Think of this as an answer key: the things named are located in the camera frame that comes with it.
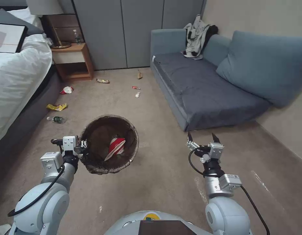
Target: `white pillow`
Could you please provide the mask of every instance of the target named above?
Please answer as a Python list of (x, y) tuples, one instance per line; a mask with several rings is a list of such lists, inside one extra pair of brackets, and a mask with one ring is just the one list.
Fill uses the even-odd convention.
[(12, 10), (8, 11), (13, 16), (16, 16), (19, 19), (22, 19), (24, 21), (27, 21), (30, 24), (33, 24), (35, 19), (37, 18), (36, 15), (31, 15), (29, 8), (26, 9), (20, 9), (20, 10)]
[(7, 12), (9, 12), (13, 16), (16, 16), (17, 18), (22, 19), (30, 24), (33, 24), (34, 26), (43, 30), (39, 17), (37, 15), (31, 15), (29, 7), (25, 8), (25, 9), (12, 10), (12, 11), (7, 11)]

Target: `plastic bottle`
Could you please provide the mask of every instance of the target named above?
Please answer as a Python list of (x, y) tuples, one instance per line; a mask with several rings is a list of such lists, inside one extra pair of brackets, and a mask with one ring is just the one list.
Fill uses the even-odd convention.
[(58, 117), (58, 116), (55, 116), (55, 117), (47, 117), (46, 118), (48, 121), (53, 121), (53, 122), (56, 122), (56, 123), (65, 123), (66, 122), (66, 119), (64, 119), (63, 117)]
[(77, 33), (77, 30), (76, 30), (76, 29), (73, 30), (73, 34), (74, 34), (74, 36), (75, 36), (75, 42), (76, 42), (78, 45), (81, 45), (81, 39), (80, 39), (80, 36), (79, 36), (79, 34)]

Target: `table lamp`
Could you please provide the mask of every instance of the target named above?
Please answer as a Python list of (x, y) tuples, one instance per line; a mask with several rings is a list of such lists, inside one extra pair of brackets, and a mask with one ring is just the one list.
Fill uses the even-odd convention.
[[(63, 9), (58, 3), (58, 0), (27, 0), (27, 5), (32, 15), (59, 15), (64, 13)], [(51, 47), (55, 49), (70, 47), (71, 43), (61, 41), (57, 35), (56, 28), (50, 19), (49, 22), (53, 28), (57, 40), (57, 42), (55, 42)]]

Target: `gray wardrobe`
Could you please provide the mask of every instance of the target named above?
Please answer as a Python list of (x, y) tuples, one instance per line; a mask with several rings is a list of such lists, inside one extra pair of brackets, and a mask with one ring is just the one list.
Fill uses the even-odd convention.
[(73, 0), (96, 70), (150, 65), (152, 29), (183, 28), (204, 0)]

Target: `floor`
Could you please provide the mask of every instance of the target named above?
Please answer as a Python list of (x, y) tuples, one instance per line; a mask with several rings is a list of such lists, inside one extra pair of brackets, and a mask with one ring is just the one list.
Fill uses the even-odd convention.
[[(188, 163), (187, 134), (182, 132), (150, 68), (96, 72), (110, 80), (73, 82), (74, 91), (60, 95), (68, 108), (49, 115), (68, 120), (56, 124), (42, 120), (23, 146), (21, 154), (0, 174), (0, 224), (12, 223), (6, 214), (18, 199), (40, 183), (39, 158), (57, 151), (52, 138), (80, 134), (95, 117), (115, 114), (129, 119), (140, 138), (138, 154), (130, 166), (117, 174), (92, 175), (79, 163), (70, 191), (70, 205), (58, 234), (103, 234), (121, 216), (139, 210), (158, 210), (181, 216), (211, 231), (205, 218), (207, 197), (204, 178)], [(139, 98), (135, 98), (141, 87)], [(302, 234), (302, 160), (266, 133), (256, 122), (193, 131), (194, 141), (208, 144), (214, 132), (225, 145), (222, 169), (238, 174), (271, 234)], [(198, 162), (195, 165), (202, 169)], [(265, 230), (241, 189), (234, 199), (247, 211), (254, 234)]]

